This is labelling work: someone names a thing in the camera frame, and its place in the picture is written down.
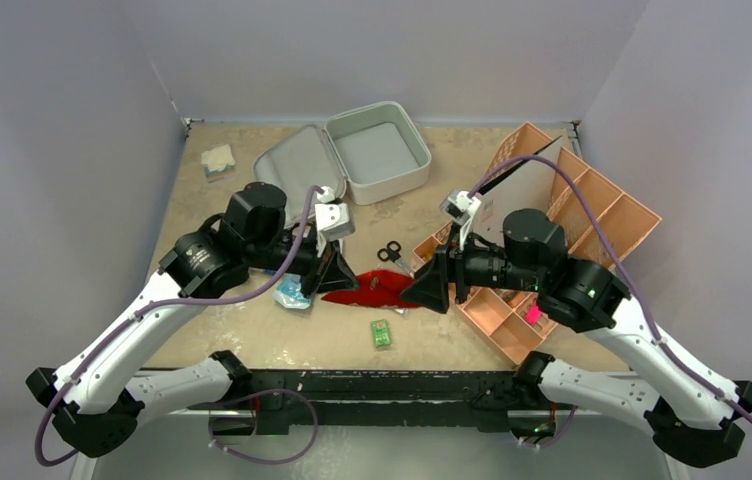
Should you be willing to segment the white sponge pad stack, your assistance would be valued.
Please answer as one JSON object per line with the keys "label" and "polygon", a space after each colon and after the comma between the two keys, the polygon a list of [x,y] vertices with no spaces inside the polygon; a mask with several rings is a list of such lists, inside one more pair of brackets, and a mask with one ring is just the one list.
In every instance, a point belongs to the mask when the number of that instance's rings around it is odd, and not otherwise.
{"label": "white sponge pad stack", "polygon": [[200,164],[209,183],[221,180],[233,173],[236,168],[236,161],[229,144],[204,151],[200,155]]}

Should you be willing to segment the red fabric pouch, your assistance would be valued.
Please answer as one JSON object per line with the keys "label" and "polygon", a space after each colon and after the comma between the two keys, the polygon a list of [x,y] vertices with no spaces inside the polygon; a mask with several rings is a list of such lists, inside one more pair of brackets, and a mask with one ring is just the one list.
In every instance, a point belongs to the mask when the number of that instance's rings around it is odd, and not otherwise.
{"label": "red fabric pouch", "polygon": [[401,298],[401,293],[413,283],[407,274],[388,269],[374,269],[356,277],[359,287],[353,290],[334,291],[321,297],[323,301],[367,308],[406,309],[420,305]]}

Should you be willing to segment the small green box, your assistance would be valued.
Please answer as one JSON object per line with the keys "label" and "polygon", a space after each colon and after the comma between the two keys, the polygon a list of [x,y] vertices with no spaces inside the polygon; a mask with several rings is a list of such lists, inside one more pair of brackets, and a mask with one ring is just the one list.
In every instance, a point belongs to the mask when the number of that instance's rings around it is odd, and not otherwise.
{"label": "small green box", "polygon": [[387,320],[370,322],[373,345],[376,349],[388,348],[393,344],[390,325]]}

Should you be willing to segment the black handled scissors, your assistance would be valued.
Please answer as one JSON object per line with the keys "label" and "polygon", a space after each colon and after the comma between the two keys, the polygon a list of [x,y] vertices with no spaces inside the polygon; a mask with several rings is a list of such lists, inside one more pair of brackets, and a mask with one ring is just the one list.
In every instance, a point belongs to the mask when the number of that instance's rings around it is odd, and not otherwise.
{"label": "black handled scissors", "polygon": [[392,240],[392,241],[389,241],[384,247],[380,248],[377,251],[377,258],[381,262],[391,262],[397,268],[399,268],[403,273],[409,276],[413,276],[414,270],[403,259],[401,251],[402,251],[401,244],[395,240]]}

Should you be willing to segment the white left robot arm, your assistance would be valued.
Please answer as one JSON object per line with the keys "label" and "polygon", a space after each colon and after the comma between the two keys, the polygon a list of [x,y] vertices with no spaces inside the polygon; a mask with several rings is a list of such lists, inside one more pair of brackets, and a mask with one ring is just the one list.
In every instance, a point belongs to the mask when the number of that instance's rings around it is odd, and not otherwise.
{"label": "white left robot arm", "polygon": [[53,428],[72,454],[97,458],[172,412],[203,404],[236,409],[258,400],[251,371],[228,350],[155,377],[139,371],[200,313],[234,303],[232,290],[255,269],[271,272],[265,290],[288,274],[301,278],[306,296],[357,288],[340,250],[354,231],[348,205],[331,188],[312,186],[297,221],[287,219],[287,207],[287,195],[269,183],[235,192],[224,211],[177,239],[93,343],[60,367],[34,370],[26,385],[45,409],[37,437]]}

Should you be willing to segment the grey open medicine case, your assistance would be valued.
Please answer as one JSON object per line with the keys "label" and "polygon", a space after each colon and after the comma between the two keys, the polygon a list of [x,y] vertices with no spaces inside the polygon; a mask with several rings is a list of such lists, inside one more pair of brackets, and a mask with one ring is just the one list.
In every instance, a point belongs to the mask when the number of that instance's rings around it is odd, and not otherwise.
{"label": "grey open medicine case", "polygon": [[259,155],[253,173],[285,192],[290,227],[300,219],[311,185],[371,205],[423,186],[431,164],[430,149],[406,110],[382,101],[299,128]]}

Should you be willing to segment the peach plastic desk organizer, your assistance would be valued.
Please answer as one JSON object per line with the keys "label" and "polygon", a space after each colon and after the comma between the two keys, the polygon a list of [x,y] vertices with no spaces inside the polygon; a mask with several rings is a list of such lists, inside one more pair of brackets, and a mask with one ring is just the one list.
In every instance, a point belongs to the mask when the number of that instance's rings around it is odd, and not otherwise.
{"label": "peach plastic desk organizer", "polygon": [[512,364],[559,326],[609,321],[621,296],[616,260],[660,217],[553,138],[524,124],[499,146],[480,204],[428,237],[405,302],[438,313],[456,307]]}

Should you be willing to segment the pink sticky note block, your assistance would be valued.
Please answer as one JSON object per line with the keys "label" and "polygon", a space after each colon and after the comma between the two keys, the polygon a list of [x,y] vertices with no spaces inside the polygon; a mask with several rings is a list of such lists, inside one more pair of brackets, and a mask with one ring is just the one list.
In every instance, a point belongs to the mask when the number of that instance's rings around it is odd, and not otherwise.
{"label": "pink sticky note block", "polygon": [[532,304],[525,312],[524,320],[529,325],[537,325],[540,318],[542,316],[542,312],[537,304]]}

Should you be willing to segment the blue clear wipes packet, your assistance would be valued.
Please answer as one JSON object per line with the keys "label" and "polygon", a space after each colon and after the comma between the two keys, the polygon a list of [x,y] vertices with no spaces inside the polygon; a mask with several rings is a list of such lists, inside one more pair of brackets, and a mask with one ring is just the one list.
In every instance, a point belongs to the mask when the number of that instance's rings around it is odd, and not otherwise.
{"label": "blue clear wipes packet", "polygon": [[302,293],[301,277],[286,274],[272,292],[273,300],[285,309],[307,310],[312,300]]}

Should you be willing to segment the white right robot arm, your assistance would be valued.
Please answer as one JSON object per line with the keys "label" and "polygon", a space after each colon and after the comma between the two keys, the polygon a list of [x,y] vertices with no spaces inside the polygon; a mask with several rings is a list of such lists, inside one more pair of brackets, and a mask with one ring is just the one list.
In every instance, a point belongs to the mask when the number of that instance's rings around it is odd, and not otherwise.
{"label": "white right robot arm", "polygon": [[508,214],[503,242],[471,230],[472,212],[454,209],[442,265],[463,295],[469,287],[532,293],[555,323],[604,346],[636,374],[634,382],[574,367],[533,351],[513,381],[528,407],[544,400],[610,416],[645,431],[670,457],[696,468],[735,458],[745,439],[739,419],[752,413],[752,382],[715,373],[647,317],[619,275],[572,256],[563,228],[537,209]]}

